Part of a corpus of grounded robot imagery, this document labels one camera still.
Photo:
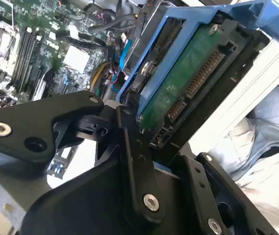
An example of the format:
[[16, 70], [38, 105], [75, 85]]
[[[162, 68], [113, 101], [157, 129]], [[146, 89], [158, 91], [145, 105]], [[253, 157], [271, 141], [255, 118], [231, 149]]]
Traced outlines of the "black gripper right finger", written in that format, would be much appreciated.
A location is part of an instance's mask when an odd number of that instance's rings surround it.
[[179, 156], [177, 174], [198, 235], [276, 235], [277, 231], [208, 154]]

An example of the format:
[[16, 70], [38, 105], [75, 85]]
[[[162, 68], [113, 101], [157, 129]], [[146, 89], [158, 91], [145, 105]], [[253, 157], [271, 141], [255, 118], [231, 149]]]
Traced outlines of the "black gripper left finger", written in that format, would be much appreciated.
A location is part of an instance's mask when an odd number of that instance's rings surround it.
[[110, 160], [120, 163], [123, 207], [129, 225], [159, 226], [165, 207], [135, 111], [114, 101], [104, 103], [89, 91], [0, 108], [1, 186], [27, 205], [27, 213], [52, 190], [45, 174], [54, 156], [86, 139], [97, 144], [95, 167]]

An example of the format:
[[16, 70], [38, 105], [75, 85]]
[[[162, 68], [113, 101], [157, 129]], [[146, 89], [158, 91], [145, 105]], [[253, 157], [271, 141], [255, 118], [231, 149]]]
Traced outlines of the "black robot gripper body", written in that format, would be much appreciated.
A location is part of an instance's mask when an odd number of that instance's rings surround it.
[[163, 222], [134, 228], [126, 220], [120, 163], [110, 160], [42, 195], [24, 216], [22, 235], [200, 235], [182, 181], [156, 170], [165, 203]]

